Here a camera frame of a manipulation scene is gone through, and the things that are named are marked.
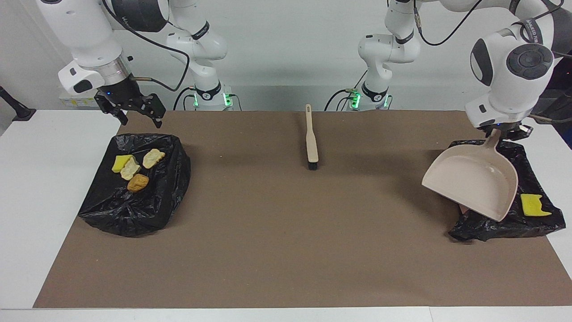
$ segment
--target plastic bag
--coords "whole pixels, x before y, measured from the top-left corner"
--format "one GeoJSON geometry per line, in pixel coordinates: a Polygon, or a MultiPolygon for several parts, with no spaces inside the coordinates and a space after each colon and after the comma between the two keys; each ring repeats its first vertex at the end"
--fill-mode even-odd
{"type": "Polygon", "coordinates": [[[179,138],[164,134],[123,134],[112,138],[78,214],[90,226],[125,237],[163,229],[181,203],[190,182],[190,159],[179,138]],[[117,155],[132,154],[139,164],[151,149],[166,155],[140,174],[149,177],[142,191],[111,171],[117,155]]]}
{"type": "MultiPolygon", "coordinates": [[[[451,147],[461,144],[481,145],[484,140],[457,141],[451,147]]],[[[492,238],[540,237],[566,228],[562,210],[556,208],[542,187],[530,163],[525,148],[513,142],[502,141],[497,151],[504,155],[518,173],[518,191],[509,214],[502,222],[496,222],[472,210],[460,213],[460,218],[449,235],[458,241],[478,239],[487,241],[492,238]],[[542,210],[552,213],[546,217],[527,217],[522,211],[521,194],[541,195],[542,210]]]]}

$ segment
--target sponge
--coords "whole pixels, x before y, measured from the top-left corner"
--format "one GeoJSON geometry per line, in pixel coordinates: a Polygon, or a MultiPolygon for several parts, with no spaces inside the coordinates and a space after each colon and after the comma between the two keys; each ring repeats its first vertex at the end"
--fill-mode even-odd
{"type": "Polygon", "coordinates": [[[527,217],[546,217],[552,215],[542,210],[541,195],[521,194],[522,210],[527,217]]]}
{"type": "Polygon", "coordinates": [[[133,157],[133,155],[118,155],[115,157],[115,163],[113,163],[113,167],[111,169],[111,171],[115,172],[115,173],[119,173],[121,172],[121,170],[123,168],[125,168],[125,165],[127,164],[127,161],[129,161],[129,159],[131,159],[133,157]]]}

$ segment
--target black cable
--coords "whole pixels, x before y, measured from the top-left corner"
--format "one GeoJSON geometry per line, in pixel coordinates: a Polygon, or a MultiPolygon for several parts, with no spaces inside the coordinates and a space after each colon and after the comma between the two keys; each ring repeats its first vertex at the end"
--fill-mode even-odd
{"type": "Polygon", "coordinates": [[[229,94],[228,97],[236,97],[236,99],[239,101],[239,109],[242,112],[243,106],[242,106],[242,104],[240,104],[240,97],[237,94],[229,94]]]}
{"type": "Polygon", "coordinates": [[[417,30],[419,31],[419,35],[421,36],[421,39],[429,46],[441,46],[441,45],[443,45],[445,42],[449,41],[449,39],[451,39],[451,37],[453,37],[453,35],[457,32],[457,30],[459,30],[459,28],[461,28],[461,26],[464,24],[464,22],[469,18],[469,16],[473,13],[473,11],[476,10],[476,7],[478,7],[481,2],[483,2],[483,0],[479,0],[475,3],[475,5],[471,8],[471,10],[469,10],[467,15],[465,15],[463,20],[461,20],[461,22],[457,25],[457,27],[451,32],[451,34],[447,38],[445,38],[441,42],[438,42],[437,44],[433,44],[432,42],[427,41],[427,39],[425,39],[425,36],[423,35],[423,30],[421,27],[421,16],[419,15],[419,10],[417,9],[417,0],[413,0],[413,10],[415,12],[415,23],[417,24],[417,30]]]}
{"type": "Polygon", "coordinates": [[[175,100],[175,104],[173,104],[173,111],[177,110],[177,104],[179,102],[179,100],[181,99],[182,95],[186,92],[186,91],[196,91],[194,87],[187,87],[185,89],[183,89],[179,95],[177,96],[177,99],[175,100]]]}
{"type": "Polygon", "coordinates": [[[563,5],[564,5],[564,0],[560,0],[560,4],[559,4],[558,6],[556,6],[555,8],[553,8],[553,9],[551,9],[551,10],[548,10],[547,12],[545,12],[545,13],[543,13],[543,14],[540,14],[540,15],[534,17],[534,20],[540,19],[540,18],[542,18],[542,17],[544,17],[544,16],[546,16],[546,15],[549,15],[549,14],[555,12],[556,10],[562,8],[563,5]]]}
{"type": "Polygon", "coordinates": [[[553,52],[555,55],[560,55],[564,58],[568,58],[568,59],[572,59],[572,55],[569,54],[563,54],[563,53],[559,53],[559,52],[553,52]]]}
{"type": "Polygon", "coordinates": [[[328,104],[325,105],[324,112],[328,111],[329,104],[333,101],[336,96],[340,95],[341,93],[345,93],[345,89],[341,89],[337,91],[332,97],[329,98],[328,104]]]}
{"type": "Polygon", "coordinates": [[[521,37],[522,39],[524,39],[526,42],[530,42],[530,39],[528,39],[525,35],[525,25],[523,23],[521,23],[522,27],[521,27],[521,37]]]}
{"type": "Polygon", "coordinates": [[[153,44],[153,45],[155,45],[155,46],[157,46],[157,47],[160,47],[160,48],[169,50],[169,51],[171,51],[171,52],[175,52],[175,53],[182,54],[182,55],[184,55],[184,56],[186,57],[185,71],[183,72],[183,74],[182,74],[182,76],[181,76],[181,80],[179,81],[179,84],[177,85],[177,87],[171,88],[171,87],[169,87],[169,86],[167,86],[167,85],[165,85],[165,84],[163,84],[163,83],[161,83],[161,82],[159,82],[159,81],[157,81],[157,80],[151,78],[151,81],[152,81],[152,82],[161,85],[162,87],[168,89],[168,90],[171,91],[171,92],[177,92],[177,91],[181,88],[182,82],[185,81],[186,74],[187,74],[187,72],[189,71],[189,66],[190,66],[190,56],[189,56],[189,54],[187,54],[187,53],[185,53],[185,52],[183,52],[183,51],[181,51],[181,50],[178,50],[178,49],[175,49],[175,48],[171,48],[171,47],[168,47],[168,46],[159,44],[158,42],[153,41],[153,40],[151,40],[151,39],[149,39],[149,38],[143,36],[142,34],[140,34],[140,33],[138,33],[137,31],[135,31],[133,28],[131,28],[130,26],[128,26],[123,20],[119,19],[119,18],[111,11],[111,9],[109,8],[109,5],[107,4],[107,0],[103,0],[102,3],[103,3],[103,5],[104,5],[104,7],[105,7],[105,10],[107,10],[107,12],[113,17],[113,19],[115,19],[115,21],[117,21],[123,28],[125,28],[125,30],[129,31],[130,33],[134,34],[135,36],[137,36],[137,37],[139,37],[139,38],[145,40],[146,42],[149,42],[149,43],[151,43],[151,44],[153,44]]]}
{"type": "Polygon", "coordinates": [[[341,104],[341,102],[343,102],[344,100],[345,100],[346,103],[347,103],[347,101],[349,100],[349,98],[348,98],[348,97],[344,97],[344,98],[342,98],[342,99],[338,102],[337,107],[336,107],[336,112],[339,111],[339,109],[340,109],[340,104],[341,104]]]}
{"type": "Polygon", "coordinates": [[[194,95],[187,95],[187,96],[185,96],[185,98],[182,100],[182,108],[183,108],[183,110],[185,110],[185,111],[186,111],[186,100],[187,100],[189,97],[194,98],[194,95]]]}
{"type": "Polygon", "coordinates": [[[543,123],[543,124],[562,124],[562,123],[572,122],[572,117],[569,117],[569,118],[563,119],[563,120],[554,120],[554,119],[551,119],[549,117],[544,117],[544,116],[539,116],[539,115],[534,115],[534,114],[531,114],[529,117],[531,119],[539,121],[540,123],[543,123]]]}
{"type": "Polygon", "coordinates": [[[367,69],[366,69],[365,72],[363,72],[363,75],[361,76],[361,78],[359,79],[359,81],[357,81],[357,83],[356,83],[356,85],[353,87],[353,89],[358,88],[359,83],[362,82],[362,80],[363,80],[363,78],[366,76],[366,74],[367,74],[367,69]]]}

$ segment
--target table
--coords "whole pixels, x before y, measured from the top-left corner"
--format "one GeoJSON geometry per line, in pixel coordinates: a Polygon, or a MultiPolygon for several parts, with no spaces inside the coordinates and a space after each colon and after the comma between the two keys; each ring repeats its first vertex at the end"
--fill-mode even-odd
{"type": "MultiPolygon", "coordinates": [[[[572,307],[210,310],[31,310],[119,123],[98,111],[39,111],[0,138],[0,321],[568,321],[572,307]],[[62,151],[74,151],[64,154],[62,151]]],[[[572,151],[547,125],[522,142],[536,175],[572,222],[572,151]]],[[[549,240],[572,272],[572,231],[549,240]]]]}

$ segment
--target bread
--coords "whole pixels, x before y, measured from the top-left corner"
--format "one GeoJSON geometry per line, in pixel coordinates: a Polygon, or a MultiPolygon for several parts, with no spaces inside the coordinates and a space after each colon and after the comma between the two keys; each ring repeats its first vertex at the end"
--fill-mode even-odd
{"type": "Polygon", "coordinates": [[[127,181],[133,179],[133,176],[141,171],[141,166],[134,157],[131,157],[123,169],[121,169],[121,177],[127,181]]]}
{"type": "Polygon", "coordinates": [[[143,190],[147,186],[147,184],[149,184],[149,178],[147,176],[144,176],[142,174],[136,174],[135,176],[133,176],[133,179],[129,181],[129,184],[127,185],[127,190],[133,193],[138,193],[139,191],[143,190]]]}
{"type": "Polygon", "coordinates": [[[166,154],[164,152],[161,152],[157,149],[152,149],[151,151],[149,151],[149,153],[145,155],[145,157],[143,157],[143,166],[146,169],[151,169],[157,163],[159,163],[159,161],[161,161],[161,159],[163,159],[165,155],[166,154]]]}

